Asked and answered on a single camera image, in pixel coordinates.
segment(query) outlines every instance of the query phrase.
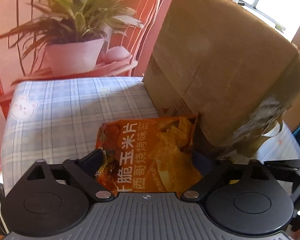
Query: chip bag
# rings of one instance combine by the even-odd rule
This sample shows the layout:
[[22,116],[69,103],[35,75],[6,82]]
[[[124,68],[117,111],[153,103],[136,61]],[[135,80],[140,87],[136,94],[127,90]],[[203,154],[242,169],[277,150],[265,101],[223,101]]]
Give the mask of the chip bag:
[[119,120],[103,123],[97,148],[104,163],[96,180],[118,192],[177,192],[202,176],[187,152],[195,123],[193,117]]

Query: light blue checkered sheet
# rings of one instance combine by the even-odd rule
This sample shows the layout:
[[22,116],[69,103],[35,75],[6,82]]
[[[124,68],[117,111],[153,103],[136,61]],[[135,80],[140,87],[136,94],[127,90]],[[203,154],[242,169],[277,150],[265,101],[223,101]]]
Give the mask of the light blue checkered sheet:
[[[23,107],[34,107],[34,112]],[[62,163],[95,149],[103,122],[123,118],[155,118],[158,114],[139,77],[28,81],[13,96],[2,143],[2,174],[7,194],[35,160]],[[268,135],[275,135],[276,127]],[[236,163],[249,158],[232,153]],[[253,157],[261,161],[300,158],[289,128],[266,141]]]

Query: potted plant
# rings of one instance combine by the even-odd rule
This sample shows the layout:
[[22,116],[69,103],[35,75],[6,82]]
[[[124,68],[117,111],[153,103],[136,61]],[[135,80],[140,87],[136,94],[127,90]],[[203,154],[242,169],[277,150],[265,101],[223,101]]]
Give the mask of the potted plant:
[[23,40],[26,49],[21,60],[46,45],[45,55],[54,76],[92,70],[112,32],[124,33],[127,26],[143,27],[133,18],[135,10],[122,5],[122,0],[39,0],[31,5],[43,14],[0,35],[0,39],[18,34],[9,48]]

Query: brown cardboard box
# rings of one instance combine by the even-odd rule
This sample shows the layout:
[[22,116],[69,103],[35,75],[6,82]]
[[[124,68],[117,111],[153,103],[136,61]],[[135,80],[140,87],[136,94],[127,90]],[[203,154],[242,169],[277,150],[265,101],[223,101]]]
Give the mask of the brown cardboard box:
[[214,146],[258,138],[300,91],[298,50],[229,0],[173,0],[143,82],[160,116],[201,113]]

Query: printed corn chips image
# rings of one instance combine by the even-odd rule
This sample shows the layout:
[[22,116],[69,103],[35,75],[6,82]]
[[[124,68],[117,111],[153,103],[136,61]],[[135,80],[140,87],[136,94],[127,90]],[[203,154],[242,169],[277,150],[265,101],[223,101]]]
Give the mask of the printed corn chips image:
[[103,123],[97,148],[104,163],[96,180],[119,192],[176,192],[180,196],[202,176],[193,166],[195,116],[119,120]]

